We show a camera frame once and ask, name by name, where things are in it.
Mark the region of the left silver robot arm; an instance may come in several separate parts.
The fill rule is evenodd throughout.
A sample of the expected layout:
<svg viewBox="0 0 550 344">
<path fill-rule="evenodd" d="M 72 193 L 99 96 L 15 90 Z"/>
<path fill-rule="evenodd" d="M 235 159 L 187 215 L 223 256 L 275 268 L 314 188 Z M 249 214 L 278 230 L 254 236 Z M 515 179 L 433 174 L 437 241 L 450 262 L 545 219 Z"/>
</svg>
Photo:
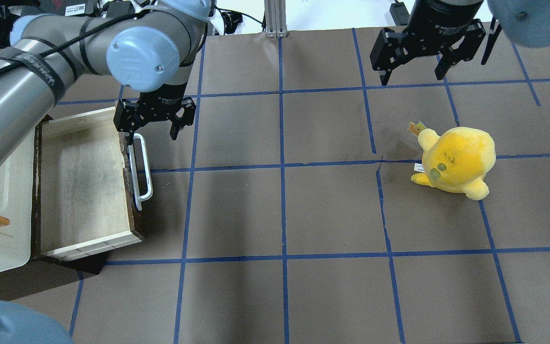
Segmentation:
<svg viewBox="0 0 550 344">
<path fill-rule="evenodd" d="M 19 18 L 0 50 L 0 343 L 70 343 L 13 299 L 95 276 L 146 239 L 134 146 L 151 122 L 194 122 L 185 96 L 209 0 L 158 0 L 117 18 Z"/>
</svg>

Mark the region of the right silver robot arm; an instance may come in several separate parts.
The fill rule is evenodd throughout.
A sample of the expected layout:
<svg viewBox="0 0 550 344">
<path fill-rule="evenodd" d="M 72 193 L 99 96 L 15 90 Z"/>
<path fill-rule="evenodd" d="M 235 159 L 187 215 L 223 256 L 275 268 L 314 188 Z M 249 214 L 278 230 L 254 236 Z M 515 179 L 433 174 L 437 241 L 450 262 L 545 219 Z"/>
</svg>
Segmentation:
<svg viewBox="0 0 550 344">
<path fill-rule="evenodd" d="M 550 46 L 550 0 L 489 0 L 492 14 L 486 29 L 476 17 L 481 0 L 418 0 L 402 32 L 382 28 L 370 63 L 387 85 L 393 70 L 417 57 L 439 56 L 434 73 L 443 80 L 450 68 L 471 61 L 483 42 L 481 64 L 489 60 L 498 37 L 528 48 Z"/>
</svg>

